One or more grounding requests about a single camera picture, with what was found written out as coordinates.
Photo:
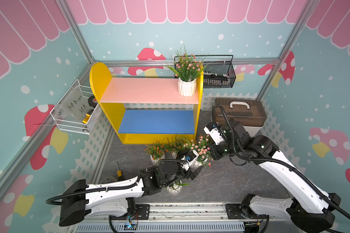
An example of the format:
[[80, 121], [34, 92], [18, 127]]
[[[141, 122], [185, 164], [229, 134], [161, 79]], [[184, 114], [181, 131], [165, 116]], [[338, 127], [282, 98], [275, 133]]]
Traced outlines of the pink flower pot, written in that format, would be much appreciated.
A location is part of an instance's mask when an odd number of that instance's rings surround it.
[[200, 135], [198, 140], [188, 140], [186, 138], [183, 138], [182, 141], [184, 142], [184, 148], [196, 152], [196, 158], [190, 162], [190, 168], [192, 171], [200, 168], [201, 166], [211, 167], [211, 162], [214, 160], [214, 153], [211, 151], [211, 143], [213, 140], [209, 135]]
[[177, 196], [181, 193], [183, 187], [187, 185], [188, 183], [184, 183], [182, 180], [177, 180], [176, 182], [166, 187], [165, 189], [170, 195]]
[[176, 51], [174, 57], [175, 64], [166, 66], [170, 69], [176, 78], [178, 78], [178, 92], [184, 97], [191, 97], [196, 92], [196, 79], [201, 76], [205, 66], [204, 59], [194, 54], [188, 54], [186, 47], [184, 50]]

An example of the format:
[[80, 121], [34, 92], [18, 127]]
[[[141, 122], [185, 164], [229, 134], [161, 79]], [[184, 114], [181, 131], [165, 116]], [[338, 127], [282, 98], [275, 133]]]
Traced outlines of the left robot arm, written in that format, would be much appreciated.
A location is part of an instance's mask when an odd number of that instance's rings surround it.
[[77, 180], [62, 195], [46, 200], [49, 205], [59, 205], [59, 226], [66, 227], [82, 222], [85, 218], [99, 215], [116, 217], [133, 216], [135, 199], [152, 196], [173, 185], [181, 186], [183, 179], [194, 179], [201, 168], [194, 163], [201, 153], [185, 149], [176, 159], [162, 159], [158, 164], [139, 172], [138, 176], [105, 184], [87, 184]]

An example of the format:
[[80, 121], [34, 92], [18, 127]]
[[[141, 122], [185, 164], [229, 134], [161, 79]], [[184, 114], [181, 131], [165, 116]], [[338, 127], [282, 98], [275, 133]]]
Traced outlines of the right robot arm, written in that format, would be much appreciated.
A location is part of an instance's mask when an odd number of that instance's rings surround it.
[[213, 106], [212, 123], [204, 131], [213, 140], [216, 160], [237, 156], [244, 165], [254, 163], [276, 178], [292, 195], [289, 199], [272, 199], [248, 194], [240, 204], [245, 218], [251, 214], [285, 218], [306, 233], [333, 233], [334, 210], [350, 220], [350, 214], [339, 206], [341, 199], [337, 194], [317, 187], [268, 137], [251, 137], [241, 122], [228, 118], [222, 105]]

